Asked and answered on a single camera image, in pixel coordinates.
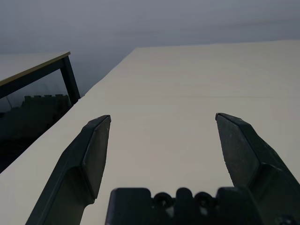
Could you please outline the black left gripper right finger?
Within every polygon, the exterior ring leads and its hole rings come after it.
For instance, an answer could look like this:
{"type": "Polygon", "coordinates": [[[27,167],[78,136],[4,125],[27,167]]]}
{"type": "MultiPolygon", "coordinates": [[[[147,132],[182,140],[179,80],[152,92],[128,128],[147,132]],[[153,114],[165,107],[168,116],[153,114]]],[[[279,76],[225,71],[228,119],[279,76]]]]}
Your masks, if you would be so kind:
{"type": "Polygon", "coordinates": [[[233,185],[250,192],[266,225],[298,225],[300,184],[283,160],[249,123],[225,113],[215,120],[233,185]]]}

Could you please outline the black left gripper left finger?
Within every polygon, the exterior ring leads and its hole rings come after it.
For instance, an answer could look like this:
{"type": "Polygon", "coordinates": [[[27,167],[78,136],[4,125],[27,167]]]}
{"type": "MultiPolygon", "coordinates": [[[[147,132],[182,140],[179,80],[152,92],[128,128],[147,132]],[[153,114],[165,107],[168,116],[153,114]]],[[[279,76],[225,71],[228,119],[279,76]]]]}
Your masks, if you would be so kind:
{"type": "Polygon", "coordinates": [[[111,117],[89,121],[61,154],[28,225],[78,225],[98,197],[106,163],[111,117]]]}

